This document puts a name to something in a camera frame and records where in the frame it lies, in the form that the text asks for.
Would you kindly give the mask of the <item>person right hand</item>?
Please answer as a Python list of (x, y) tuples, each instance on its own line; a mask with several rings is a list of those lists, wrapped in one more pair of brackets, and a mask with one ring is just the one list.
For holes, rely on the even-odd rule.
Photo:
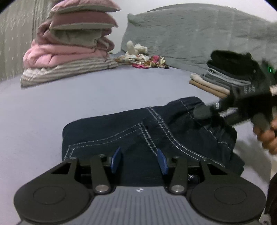
[(254, 126), (253, 132), (256, 134), (257, 139), (262, 142), (264, 149), (268, 150), (271, 155), (276, 155), (277, 140), (276, 140), (276, 117), (271, 121), (271, 128), (267, 131), (262, 131), (259, 127)]

